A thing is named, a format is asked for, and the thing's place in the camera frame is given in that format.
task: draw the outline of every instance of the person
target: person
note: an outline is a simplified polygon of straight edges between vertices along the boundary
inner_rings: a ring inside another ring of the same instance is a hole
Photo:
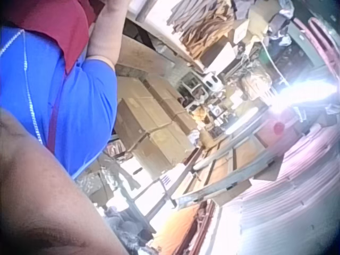
[[[107,0],[89,41],[94,18],[87,15],[87,1],[13,0],[2,13],[0,106],[73,178],[111,136],[114,67],[130,0]],[[88,50],[80,55],[87,41]]]
[[[1,108],[0,128],[0,254],[128,254],[55,157]]]

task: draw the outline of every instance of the red object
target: red object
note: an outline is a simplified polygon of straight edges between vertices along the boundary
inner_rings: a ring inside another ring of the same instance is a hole
[[[6,21],[55,40],[67,73],[85,48],[89,25],[96,18],[88,0],[11,0],[2,11]]]
[[[285,124],[282,122],[277,122],[274,125],[274,133],[276,135],[282,135],[283,131],[285,131]]]

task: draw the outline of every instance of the metal rail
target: metal rail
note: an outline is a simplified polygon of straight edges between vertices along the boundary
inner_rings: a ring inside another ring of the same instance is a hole
[[[226,146],[219,148],[219,150],[217,150],[215,153],[199,161],[197,164],[194,165],[193,169],[195,171],[198,171],[208,166],[214,160],[220,159],[224,155],[226,155],[230,151],[230,149],[232,149],[235,145],[241,142],[244,138],[250,136],[260,126],[261,119],[266,112],[267,112],[266,108],[260,111],[257,114],[258,117],[245,130],[243,130],[240,134],[234,137]]]
[[[196,203],[210,199],[224,192],[235,183],[248,180],[257,173],[266,169],[271,162],[273,162],[277,157],[283,156],[286,151],[288,151],[290,147],[292,147],[302,137],[302,130],[304,130],[307,125],[307,123],[300,123],[298,120],[294,120],[288,128],[293,126],[296,135],[292,135],[291,132],[285,132],[279,141],[260,153],[251,163],[236,169],[225,178],[215,183],[204,186],[200,190],[187,193],[177,198],[176,202],[178,204],[178,209],[195,205]]]

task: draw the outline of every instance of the cable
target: cable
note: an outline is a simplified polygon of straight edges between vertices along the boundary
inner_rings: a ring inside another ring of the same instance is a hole
[[[282,78],[282,81],[285,83],[286,86],[290,87],[290,84],[288,83],[288,81],[286,80],[286,78],[284,78],[284,76],[281,74],[280,70],[276,67],[274,61],[271,59],[269,52],[267,50],[266,45],[264,44],[264,42],[262,40],[260,40],[263,49],[265,50],[267,57],[269,58],[271,64],[273,65],[274,69],[276,70],[276,72],[280,75],[280,77]]]

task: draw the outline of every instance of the corrugated sheet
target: corrugated sheet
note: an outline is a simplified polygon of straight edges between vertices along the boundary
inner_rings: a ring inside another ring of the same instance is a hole
[[[275,182],[253,181],[215,214],[201,254],[320,254],[340,221],[340,127],[315,127]]]

